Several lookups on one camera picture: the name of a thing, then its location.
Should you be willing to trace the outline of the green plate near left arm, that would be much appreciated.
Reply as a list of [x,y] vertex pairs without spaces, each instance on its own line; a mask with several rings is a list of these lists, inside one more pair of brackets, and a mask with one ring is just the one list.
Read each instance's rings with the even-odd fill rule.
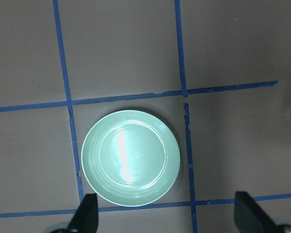
[[103,117],[88,131],[81,166],[88,184],[103,199],[139,207],[172,188],[180,169],[180,149],[159,118],[122,110]]

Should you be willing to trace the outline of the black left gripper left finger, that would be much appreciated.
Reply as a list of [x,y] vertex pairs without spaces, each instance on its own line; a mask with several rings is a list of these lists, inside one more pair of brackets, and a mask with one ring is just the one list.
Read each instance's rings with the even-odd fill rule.
[[86,194],[72,217],[66,233],[96,233],[98,229],[98,204],[96,194]]

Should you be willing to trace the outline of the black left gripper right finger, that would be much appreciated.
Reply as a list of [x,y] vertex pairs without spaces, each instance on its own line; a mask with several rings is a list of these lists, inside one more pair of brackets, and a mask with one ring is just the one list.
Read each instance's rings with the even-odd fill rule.
[[234,196],[234,223],[240,233],[280,233],[281,227],[245,191]]

